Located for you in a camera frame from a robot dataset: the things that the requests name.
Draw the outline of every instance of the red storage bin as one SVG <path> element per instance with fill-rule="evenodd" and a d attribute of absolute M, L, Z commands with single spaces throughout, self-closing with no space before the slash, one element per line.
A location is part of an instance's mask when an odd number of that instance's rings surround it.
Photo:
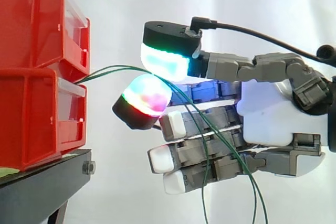
<path fill-rule="evenodd" d="M 0 68 L 52 68 L 75 82 L 89 74 L 90 22 L 72 0 L 0 0 Z"/>
<path fill-rule="evenodd" d="M 0 167 L 26 170 L 86 141 L 86 88 L 51 69 L 0 69 Z"/>

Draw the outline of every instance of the black connector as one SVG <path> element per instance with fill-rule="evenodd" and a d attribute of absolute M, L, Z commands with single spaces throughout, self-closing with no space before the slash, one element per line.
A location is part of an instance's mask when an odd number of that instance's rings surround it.
<path fill-rule="evenodd" d="M 217 29 L 217 21 L 211 20 L 209 18 L 201 18 L 201 17 L 193 17 L 190 30 L 196 32 L 198 34 L 200 29 Z"/>

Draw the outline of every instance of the blue component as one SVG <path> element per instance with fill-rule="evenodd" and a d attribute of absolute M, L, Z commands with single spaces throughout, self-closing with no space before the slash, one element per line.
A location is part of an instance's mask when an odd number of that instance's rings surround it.
<path fill-rule="evenodd" d="M 176 85 L 181 91 L 191 100 L 193 100 L 192 97 L 192 90 L 191 90 L 191 85 L 190 84 L 178 84 Z M 181 97 L 182 100 L 173 92 L 172 98 L 170 100 L 169 106 L 178 106 L 178 105 L 184 105 L 188 103 L 183 97 Z"/>
<path fill-rule="evenodd" d="M 218 81 L 204 81 L 194 84 L 192 87 L 194 103 L 220 100 Z"/>
<path fill-rule="evenodd" d="M 237 99 L 240 97 L 240 82 L 204 81 L 197 84 L 177 85 L 195 104 L 211 101 Z M 184 105 L 187 101 L 173 93 L 169 106 Z"/>

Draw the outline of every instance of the white wall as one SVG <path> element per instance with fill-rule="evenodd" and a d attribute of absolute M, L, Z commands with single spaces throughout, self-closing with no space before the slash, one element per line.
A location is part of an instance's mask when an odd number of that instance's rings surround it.
<path fill-rule="evenodd" d="M 188 24 L 192 16 L 246 26 L 314 53 L 336 42 L 335 0 L 76 0 L 91 19 L 92 70 L 126 63 L 141 66 L 143 24 L 166 20 Z M 207 31 L 204 49 L 253 56 L 281 51 L 276 46 L 231 31 Z M 316 66 L 327 76 L 332 70 Z M 88 83 L 88 144 L 97 172 L 70 201 L 68 224 L 204 223 L 201 192 L 168 196 L 162 177 L 152 175 L 146 151 L 163 144 L 160 132 L 131 131 L 111 106 L 138 75 L 123 72 Z M 327 153 L 313 173 L 284 179 L 257 173 L 271 224 L 336 223 L 333 164 Z M 253 197 L 247 178 L 207 188 L 210 223 L 251 223 Z M 264 223 L 259 207 L 257 223 Z"/>

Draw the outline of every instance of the robotic hand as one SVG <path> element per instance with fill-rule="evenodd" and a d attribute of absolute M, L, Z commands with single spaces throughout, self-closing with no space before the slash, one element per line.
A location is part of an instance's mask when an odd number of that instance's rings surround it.
<path fill-rule="evenodd" d="M 298 177 L 315 169 L 324 159 L 322 146 L 336 152 L 336 83 L 307 66 L 298 54 L 332 66 L 335 51 L 322 46 L 317 57 L 272 41 L 297 54 L 266 54 L 253 60 L 231 54 L 201 51 L 200 29 L 237 27 L 194 18 L 190 27 L 149 22 L 145 25 L 142 61 L 145 67 L 166 79 L 179 76 L 187 59 L 185 75 L 213 79 L 179 88 L 194 103 L 235 100 L 235 104 L 203 111 L 220 129 L 251 172 Z M 254 33 L 257 37 L 269 37 Z M 156 57 L 155 48 L 164 55 Z M 170 105 L 181 105 L 173 95 Z M 210 158 L 207 183 L 243 175 L 231 150 L 217 138 L 200 115 L 194 112 L 205 134 Z M 186 193 L 202 187 L 206 155 L 202 138 L 189 113 L 174 111 L 159 119 L 168 144 L 151 149 L 148 156 L 155 174 L 163 174 L 168 194 Z"/>
<path fill-rule="evenodd" d="M 183 85 L 180 89 L 194 103 L 239 100 L 204 112 L 241 153 L 251 172 L 304 175 L 323 161 L 321 146 L 328 146 L 325 109 L 330 103 L 330 83 L 294 54 L 267 54 L 257 56 L 253 62 L 233 55 L 209 54 L 206 77 L 221 81 Z M 181 102 L 173 96 L 171 104 Z M 203 133 L 209 133 L 198 114 L 194 116 L 203 126 Z M 164 174 L 168 194 L 201 188 L 206 156 L 190 115 L 171 112 L 160 118 L 160 125 L 166 141 L 184 140 L 148 152 L 153 173 Z M 207 183 L 244 174 L 216 135 L 210 133 L 206 140 L 211 158 Z"/>

